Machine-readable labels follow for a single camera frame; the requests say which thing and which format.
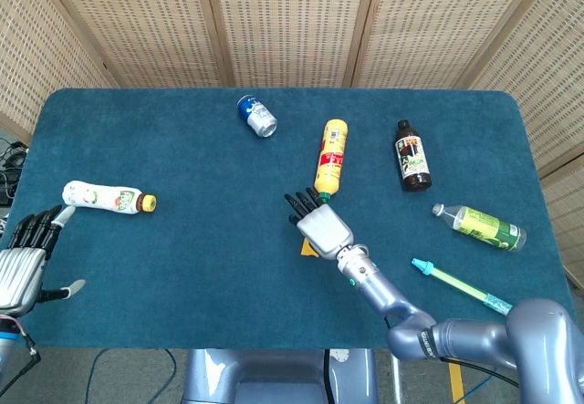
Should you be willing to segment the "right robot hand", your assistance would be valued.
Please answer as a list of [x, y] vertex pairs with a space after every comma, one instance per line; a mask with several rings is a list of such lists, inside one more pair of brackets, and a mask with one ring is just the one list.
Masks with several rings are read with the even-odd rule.
[[285, 193], [284, 199], [294, 211], [288, 220], [319, 257], [334, 260], [342, 249], [354, 244], [352, 230], [314, 188], [295, 195]]

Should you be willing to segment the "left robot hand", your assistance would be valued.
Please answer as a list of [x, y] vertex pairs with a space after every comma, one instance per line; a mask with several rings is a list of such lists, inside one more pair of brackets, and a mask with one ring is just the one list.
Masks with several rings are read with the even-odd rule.
[[44, 273], [61, 231], [75, 212], [74, 206], [55, 207], [29, 214], [13, 230], [1, 251], [1, 313], [20, 317], [35, 305], [69, 299], [86, 284], [78, 279], [59, 289], [42, 287]]

